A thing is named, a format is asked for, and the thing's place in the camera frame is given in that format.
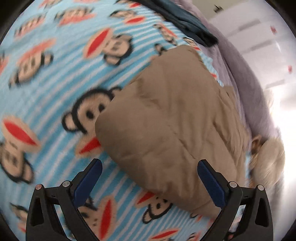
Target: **metal screw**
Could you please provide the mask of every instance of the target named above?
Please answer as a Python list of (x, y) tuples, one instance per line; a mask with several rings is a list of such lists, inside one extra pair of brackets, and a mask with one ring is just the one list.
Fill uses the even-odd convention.
[(258, 185), (258, 189), (259, 189), (260, 191), (263, 191), (263, 190), (264, 190), (264, 187), (263, 187), (262, 185)]
[(237, 187), (237, 183), (236, 182), (230, 182), (229, 186), (231, 186), (232, 188), (236, 188)]
[(41, 184), (37, 184), (36, 187), (35, 187), (36, 190), (40, 190), (41, 188), (42, 188)]
[(63, 182), (63, 187), (66, 188), (66, 187), (68, 187), (69, 185), (70, 185), (70, 182), (69, 182), (69, 181), (64, 181), (64, 182)]

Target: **monkey print blanket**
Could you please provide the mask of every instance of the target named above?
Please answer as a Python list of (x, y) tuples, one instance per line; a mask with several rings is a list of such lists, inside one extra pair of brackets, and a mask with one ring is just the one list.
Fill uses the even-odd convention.
[(79, 211), (101, 241), (204, 235), (213, 220), (142, 190), (94, 132), (116, 94), (150, 61), (182, 44), (195, 48), (223, 85), (195, 41), (130, 0), (36, 0), (16, 20), (0, 47), (0, 209), (20, 241), (35, 185), (71, 180), (93, 157), (102, 160), (103, 173)]

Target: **plush toy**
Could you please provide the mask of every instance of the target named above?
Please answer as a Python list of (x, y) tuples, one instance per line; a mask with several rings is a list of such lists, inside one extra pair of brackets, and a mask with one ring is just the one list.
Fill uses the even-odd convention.
[(251, 187), (258, 184), (272, 187), (280, 179), (284, 165), (285, 151), (280, 139), (272, 138), (263, 143), (258, 135), (252, 140)]

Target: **brown cloth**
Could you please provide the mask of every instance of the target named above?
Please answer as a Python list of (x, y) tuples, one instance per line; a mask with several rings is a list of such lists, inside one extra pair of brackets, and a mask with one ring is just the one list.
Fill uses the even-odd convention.
[(245, 184), (248, 135), (233, 89), (221, 87), (190, 46), (152, 61), (99, 115), (95, 131), (131, 179), (184, 210), (220, 211), (197, 175), (201, 159)]

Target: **robotic claw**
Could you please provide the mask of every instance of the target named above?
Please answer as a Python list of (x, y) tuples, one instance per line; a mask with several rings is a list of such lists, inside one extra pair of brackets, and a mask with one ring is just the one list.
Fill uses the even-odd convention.
[[(67, 225), (77, 241), (98, 241), (78, 207), (84, 205), (94, 185), (102, 174), (99, 159), (92, 162), (72, 181), (64, 181), (59, 187), (35, 187), (27, 219), (27, 241), (69, 241), (58, 219), (54, 205), (60, 205)], [(215, 172), (206, 160), (199, 161), (197, 172), (214, 204), (220, 207), (214, 221), (201, 241), (222, 241), (235, 218), (240, 205), (246, 205), (232, 241), (272, 241), (273, 225), (265, 189), (243, 188), (236, 182), (228, 182)]]

